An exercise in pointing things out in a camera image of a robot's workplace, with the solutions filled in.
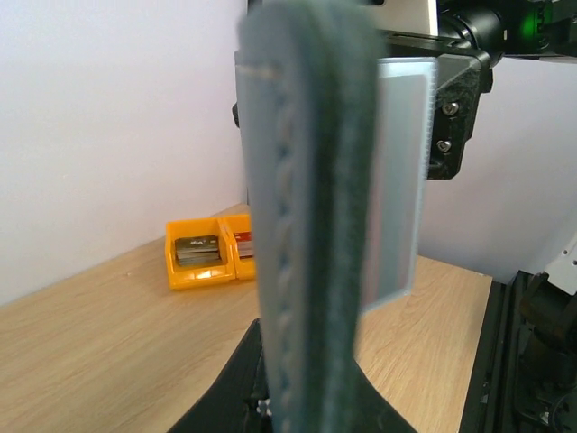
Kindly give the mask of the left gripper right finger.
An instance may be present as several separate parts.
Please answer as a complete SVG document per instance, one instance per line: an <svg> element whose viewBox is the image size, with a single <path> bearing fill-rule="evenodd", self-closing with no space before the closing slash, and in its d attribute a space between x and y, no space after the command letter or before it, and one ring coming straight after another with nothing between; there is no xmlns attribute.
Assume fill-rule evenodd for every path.
<svg viewBox="0 0 577 433"><path fill-rule="evenodd" d="M416 433L410 423L376 390L356 364L353 399L354 433Z"/></svg>

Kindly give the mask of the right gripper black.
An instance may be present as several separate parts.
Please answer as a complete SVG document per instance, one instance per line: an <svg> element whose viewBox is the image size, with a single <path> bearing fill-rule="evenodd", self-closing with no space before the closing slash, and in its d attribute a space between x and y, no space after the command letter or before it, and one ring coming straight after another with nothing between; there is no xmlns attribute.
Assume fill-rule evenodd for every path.
<svg viewBox="0 0 577 433"><path fill-rule="evenodd" d="M380 80L396 76L427 79L422 179L450 180L461 169L465 144L472 137L479 99L492 87L492 61L467 30L426 36L393 31L316 26L244 26L235 55L237 103L247 177L255 180L273 169L276 126L285 104L284 90L311 91L322 97L315 137L329 137L330 125L342 126L338 91L346 75L375 83L362 87L360 102L380 104Z"/></svg>

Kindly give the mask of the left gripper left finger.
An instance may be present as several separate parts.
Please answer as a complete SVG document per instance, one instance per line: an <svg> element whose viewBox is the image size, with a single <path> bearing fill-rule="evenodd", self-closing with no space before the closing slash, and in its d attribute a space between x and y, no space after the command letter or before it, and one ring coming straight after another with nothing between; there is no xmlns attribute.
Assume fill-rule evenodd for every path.
<svg viewBox="0 0 577 433"><path fill-rule="evenodd" d="M171 432L269 432L261 324L253 320L213 384Z"/></svg>

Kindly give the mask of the blue leather card holder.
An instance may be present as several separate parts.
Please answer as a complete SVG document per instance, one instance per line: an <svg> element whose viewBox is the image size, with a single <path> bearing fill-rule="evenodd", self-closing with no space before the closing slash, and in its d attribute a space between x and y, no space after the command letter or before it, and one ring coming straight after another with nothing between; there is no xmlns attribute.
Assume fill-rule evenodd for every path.
<svg viewBox="0 0 577 433"><path fill-rule="evenodd" d="M316 26L377 31L354 1L265 1L238 27ZM342 126L315 137L322 97L283 91L282 140L272 170L246 172L261 308L261 338L277 432L351 432L355 338L370 225L375 114L360 88L375 76L346 75Z"/></svg>

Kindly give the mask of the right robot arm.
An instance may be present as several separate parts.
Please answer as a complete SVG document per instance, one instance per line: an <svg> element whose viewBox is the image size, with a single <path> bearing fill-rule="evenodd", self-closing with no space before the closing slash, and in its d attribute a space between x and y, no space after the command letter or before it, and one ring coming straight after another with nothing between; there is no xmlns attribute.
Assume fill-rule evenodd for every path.
<svg viewBox="0 0 577 433"><path fill-rule="evenodd" d="M252 1L238 35L266 375L246 426L410 431L353 350L424 240L508 279L465 425L575 430L575 2Z"/></svg>

